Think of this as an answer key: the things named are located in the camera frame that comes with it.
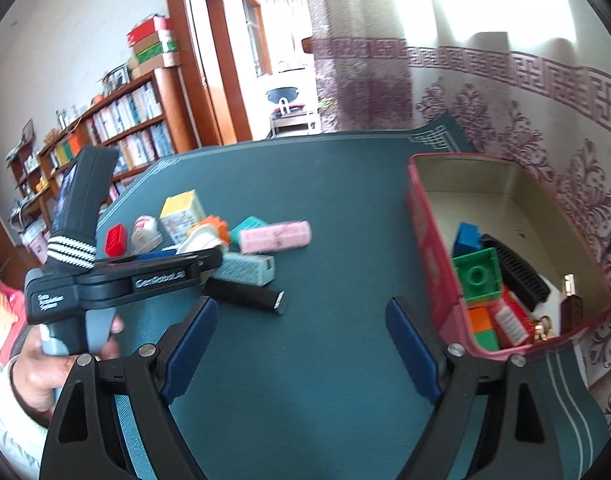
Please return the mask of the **person's left hand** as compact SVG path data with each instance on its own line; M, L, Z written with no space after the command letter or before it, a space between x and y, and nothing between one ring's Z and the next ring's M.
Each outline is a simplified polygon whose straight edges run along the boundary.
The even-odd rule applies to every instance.
M40 326L32 326L12 364L10 380L20 407L40 426L54 414L55 391L66 383L77 356L48 356L43 352Z

